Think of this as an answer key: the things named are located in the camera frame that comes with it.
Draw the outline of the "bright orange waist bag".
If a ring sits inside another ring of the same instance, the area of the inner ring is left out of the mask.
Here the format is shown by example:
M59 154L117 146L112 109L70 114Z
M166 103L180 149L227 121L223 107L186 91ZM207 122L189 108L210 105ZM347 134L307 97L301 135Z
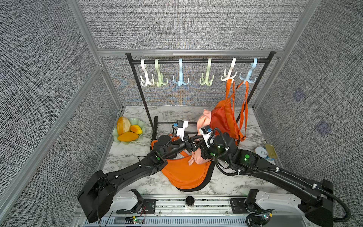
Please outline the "bright orange waist bag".
M249 83L244 82L240 85L245 85L245 97L242 105L242 109L240 112L240 124L239 124L239 141L242 142L246 139L247 133L247 123L248 123L248 91L249 91Z

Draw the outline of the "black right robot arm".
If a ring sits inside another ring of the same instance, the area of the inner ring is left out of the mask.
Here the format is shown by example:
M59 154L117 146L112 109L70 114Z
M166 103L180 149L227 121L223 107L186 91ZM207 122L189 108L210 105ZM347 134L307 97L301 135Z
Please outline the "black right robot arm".
M312 180L280 168L259 155L237 147L227 133L210 139L196 137L196 148L202 157L212 159L216 168L226 176L252 176L270 182L295 195L301 201L298 211L314 224L331 227L334 222L347 222L351 210L334 195L329 180Z

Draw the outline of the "dark orange waist bag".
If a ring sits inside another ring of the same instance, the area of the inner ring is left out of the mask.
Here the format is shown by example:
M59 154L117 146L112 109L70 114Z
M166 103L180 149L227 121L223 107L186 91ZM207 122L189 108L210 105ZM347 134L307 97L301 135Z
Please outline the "dark orange waist bag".
M239 126L234 116L235 87L232 79L226 83L226 96L211 112L210 127L218 128L222 133L227 132L230 137L240 140Z

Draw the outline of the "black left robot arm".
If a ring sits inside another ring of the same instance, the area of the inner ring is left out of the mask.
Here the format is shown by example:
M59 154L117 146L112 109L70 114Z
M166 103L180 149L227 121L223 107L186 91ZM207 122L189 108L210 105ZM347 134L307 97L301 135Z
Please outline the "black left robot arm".
M90 223L98 221L110 210L117 192L139 179L161 171L167 166L167 159L171 156L184 150L196 151L196 142L200 138L201 136L187 136L183 140L172 141L169 135L162 135L153 149L136 164L106 174L102 170L93 173L77 196L87 220Z

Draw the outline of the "pink waist bag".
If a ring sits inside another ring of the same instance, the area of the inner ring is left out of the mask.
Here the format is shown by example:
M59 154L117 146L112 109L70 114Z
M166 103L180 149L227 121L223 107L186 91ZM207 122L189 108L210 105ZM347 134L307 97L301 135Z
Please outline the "pink waist bag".
M202 116L197 121L197 130L198 135L200 135L199 130L202 127L205 127L207 125L210 125L211 122L211 112L209 110L204 110ZM211 159L204 159L201 155L201 149L198 148L196 151L192 152L192 157L189 160L189 165L191 166L193 163L196 163L198 165L202 165L204 163L209 162Z

